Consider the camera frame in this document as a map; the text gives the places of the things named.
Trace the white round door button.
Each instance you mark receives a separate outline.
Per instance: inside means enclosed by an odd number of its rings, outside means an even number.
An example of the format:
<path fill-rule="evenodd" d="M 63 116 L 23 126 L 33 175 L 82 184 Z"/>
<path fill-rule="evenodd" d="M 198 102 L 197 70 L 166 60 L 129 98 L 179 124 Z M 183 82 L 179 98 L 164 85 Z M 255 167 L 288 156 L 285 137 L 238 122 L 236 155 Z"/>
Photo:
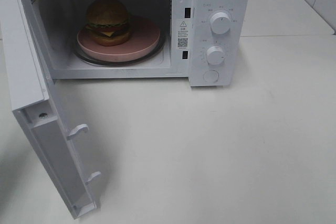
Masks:
<path fill-rule="evenodd" d="M 216 70 L 206 71 L 203 75 L 203 79 L 208 83 L 215 83 L 219 79 L 219 73 Z"/>

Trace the white round knob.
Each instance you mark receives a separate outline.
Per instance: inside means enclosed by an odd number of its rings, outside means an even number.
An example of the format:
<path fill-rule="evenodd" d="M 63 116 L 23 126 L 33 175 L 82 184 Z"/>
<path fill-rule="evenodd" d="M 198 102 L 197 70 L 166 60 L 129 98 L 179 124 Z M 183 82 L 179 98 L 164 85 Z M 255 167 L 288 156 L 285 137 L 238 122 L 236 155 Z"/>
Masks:
<path fill-rule="evenodd" d="M 225 60 L 225 52 L 220 46 L 211 46 L 206 51 L 206 59 L 210 65 L 220 65 Z"/>
<path fill-rule="evenodd" d="M 230 30 L 232 18 L 228 12 L 219 10 L 211 15 L 209 21 L 212 32 L 221 35 Z"/>

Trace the pink round plate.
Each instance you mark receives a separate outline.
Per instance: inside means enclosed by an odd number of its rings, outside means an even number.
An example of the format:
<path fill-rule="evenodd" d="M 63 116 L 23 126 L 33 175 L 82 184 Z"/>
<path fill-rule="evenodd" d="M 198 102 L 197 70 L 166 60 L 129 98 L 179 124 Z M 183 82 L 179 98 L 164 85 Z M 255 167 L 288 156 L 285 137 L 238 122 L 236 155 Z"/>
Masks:
<path fill-rule="evenodd" d="M 77 43 L 89 57 L 108 63 L 140 59 L 159 44 L 161 31 L 147 18 L 134 16 L 118 31 L 98 32 L 90 26 L 77 34 Z"/>

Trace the toy burger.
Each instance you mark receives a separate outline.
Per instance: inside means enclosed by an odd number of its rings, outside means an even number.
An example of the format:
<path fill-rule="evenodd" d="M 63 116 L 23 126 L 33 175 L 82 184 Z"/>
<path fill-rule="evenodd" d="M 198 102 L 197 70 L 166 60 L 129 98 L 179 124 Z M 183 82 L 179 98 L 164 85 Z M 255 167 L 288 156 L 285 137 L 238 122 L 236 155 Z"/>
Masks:
<path fill-rule="evenodd" d="M 116 46 L 131 37 L 130 14 L 119 0 L 95 0 L 86 11 L 90 38 L 101 46 Z"/>

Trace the white microwave door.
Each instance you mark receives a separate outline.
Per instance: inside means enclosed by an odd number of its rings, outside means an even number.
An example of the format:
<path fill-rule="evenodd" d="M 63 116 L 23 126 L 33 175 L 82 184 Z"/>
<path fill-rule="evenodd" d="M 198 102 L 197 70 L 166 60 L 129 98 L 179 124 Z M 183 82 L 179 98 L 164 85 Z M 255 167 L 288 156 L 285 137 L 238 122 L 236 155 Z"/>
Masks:
<path fill-rule="evenodd" d="M 97 207 L 45 58 L 47 36 L 31 0 L 1 0 L 1 30 L 12 112 L 73 218 Z"/>

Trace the glass microwave turntable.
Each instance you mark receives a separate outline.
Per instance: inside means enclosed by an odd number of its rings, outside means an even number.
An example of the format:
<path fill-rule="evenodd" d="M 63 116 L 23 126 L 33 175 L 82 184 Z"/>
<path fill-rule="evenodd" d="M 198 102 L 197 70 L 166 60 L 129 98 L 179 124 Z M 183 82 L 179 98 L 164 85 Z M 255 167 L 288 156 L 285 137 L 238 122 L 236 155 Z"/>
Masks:
<path fill-rule="evenodd" d="M 138 59 L 129 60 L 129 61 L 122 61 L 122 62 L 108 62 L 103 61 L 99 59 L 95 59 L 91 56 L 89 56 L 87 53 L 85 53 L 79 46 L 78 42 L 72 42 L 72 52 L 74 55 L 76 55 L 79 59 L 83 60 L 84 62 L 99 65 L 99 66 L 106 66 L 106 67 L 121 67 L 121 66 L 129 66 L 133 64 L 137 64 L 143 61 L 147 61 L 151 58 L 154 58 L 155 55 L 157 55 L 159 52 L 161 52 L 164 48 L 165 44 L 165 36 L 161 36 L 159 39 L 159 43 L 154 47 L 152 51 L 150 51 L 148 54 L 146 54 L 143 57 L 140 57 Z"/>

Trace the white microwave oven body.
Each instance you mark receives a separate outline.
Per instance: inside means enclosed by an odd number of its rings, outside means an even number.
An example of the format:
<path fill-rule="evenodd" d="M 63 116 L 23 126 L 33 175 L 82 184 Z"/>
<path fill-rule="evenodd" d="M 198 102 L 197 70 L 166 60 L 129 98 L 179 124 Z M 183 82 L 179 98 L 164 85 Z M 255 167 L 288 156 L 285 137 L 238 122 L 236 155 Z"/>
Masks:
<path fill-rule="evenodd" d="M 234 70 L 243 19 L 248 0 L 119 0 L 130 14 L 147 18 L 165 36 L 164 48 L 147 61 L 121 67 L 106 67 L 84 62 L 72 52 L 72 42 L 87 24 L 86 11 L 95 0 L 31 0 L 34 12 L 47 36 L 49 55 L 45 58 L 55 79 L 168 78 L 187 77 L 192 86 L 226 86 Z M 212 32 L 210 17 L 219 10 L 232 18 L 230 30 Z M 220 46 L 225 60 L 210 65 L 206 51 Z M 216 70 L 219 79 L 205 82 L 206 71 Z"/>

